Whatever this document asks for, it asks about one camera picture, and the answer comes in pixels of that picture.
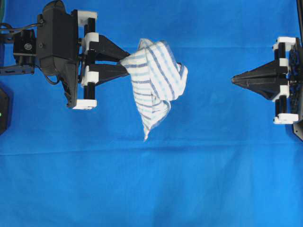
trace cable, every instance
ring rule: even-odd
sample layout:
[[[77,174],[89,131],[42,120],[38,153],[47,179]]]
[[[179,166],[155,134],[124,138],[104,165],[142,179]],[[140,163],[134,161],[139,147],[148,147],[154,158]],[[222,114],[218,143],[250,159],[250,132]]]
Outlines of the cable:
[[[1,26],[7,26],[8,24],[5,23],[0,23],[0,27]],[[12,28],[11,26],[8,28],[0,28],[0,31],[10,31],[10,32],[14,32],[14,31],[23,31],[23,30],[27,30],[31,27],[36,27],[36,26],[41,26],[42,24],[31,24],[28,26],[24,26],[24,27],[17,27],[17,28]]]
[[[53,81],[51,81],[51,80],[48,78],[48,76],[45,75],[43,72],[42,72],[42,74],[45,76],[47,82],[50,83],[51,85],[57,85],[57,84],[60,82],[60,77],[58,77],[58,76],[57,76],[57,81],[56,81],[56,82],[53,82]]]

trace blue tablecloth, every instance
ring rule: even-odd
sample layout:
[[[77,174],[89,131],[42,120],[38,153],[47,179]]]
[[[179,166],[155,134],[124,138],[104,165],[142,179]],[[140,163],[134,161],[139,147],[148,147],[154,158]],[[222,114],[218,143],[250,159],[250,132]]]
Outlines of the blue tablecloth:
[[[4,22],[35,23],[47,2],[9,0]],[[67,109],[38,70],[1,77],[13,113],[0,136],[0,227],[303,225],[303,143],[272,123],[273,103],[231,84],[273,60],[278,36],[299,36],[295,1],[64,3],[97,11],[97,31],[129,52],[142,37],[168,41],[187,88],[143,143],[128,77],[99,86],[87,112]]]

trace striped towel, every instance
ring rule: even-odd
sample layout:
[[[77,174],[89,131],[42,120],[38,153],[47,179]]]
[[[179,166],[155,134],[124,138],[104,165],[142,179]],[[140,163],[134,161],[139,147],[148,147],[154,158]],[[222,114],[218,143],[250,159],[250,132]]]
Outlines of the striped towel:
[[[134,100],[141,115],[145,140],[170,111],[170,101],[183,94],[188,70],[175,61],[165,41],[141,39],[138,51],[121,60],[131,75]]]

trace white bracket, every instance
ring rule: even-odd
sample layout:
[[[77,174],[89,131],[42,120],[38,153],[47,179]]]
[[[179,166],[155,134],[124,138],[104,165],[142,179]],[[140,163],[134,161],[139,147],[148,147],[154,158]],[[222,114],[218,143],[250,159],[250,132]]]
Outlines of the white bracket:
[[[91,110],[95,107],[97,107],[97,101],[95,99],[77,99],[77,104],[73,109]]]
[[[95,20],[97,20],[97,12],[78,10],[78,26],[84,27],[85,25],[87,25],[89,18],[94,18]]]
[[[87,86],[89,82],[97,84],[99,82],[99,73],[90,71],[89,66],[86,66],[84,77],[82,78],[81,82],[81,87]]]
[[[293,113],[280,113],[274,118],[274,124],[293,124],[299,120],[299,115]]]
[[[90,32],[82,39],[82,53],[87,54],[90,42],[99,42],[99,33]]]
[[[279,37],[276,41],[276,44],[273,46],[273,51],[279,49],[279,44],[285,43],[286,52],[290,51],[296,43],[296,38],[293,37]]]
[[[286,98],[289,98],[289,82],[288,85],[280,85],[280,93],[272,101],[275,102],[277,99],[280,99],[280,96],[286,96]]]

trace towel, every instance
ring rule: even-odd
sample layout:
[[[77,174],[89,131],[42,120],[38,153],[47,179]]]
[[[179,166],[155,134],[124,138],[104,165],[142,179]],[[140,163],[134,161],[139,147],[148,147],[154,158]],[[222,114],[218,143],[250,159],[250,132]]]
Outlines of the towel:
[[[141,39],[137,52],[120,61],[131,75],[134,100],[141,115],[144,140],[165,119],[170,101],[183,94],[188,70],[177,63],[167,42]]]

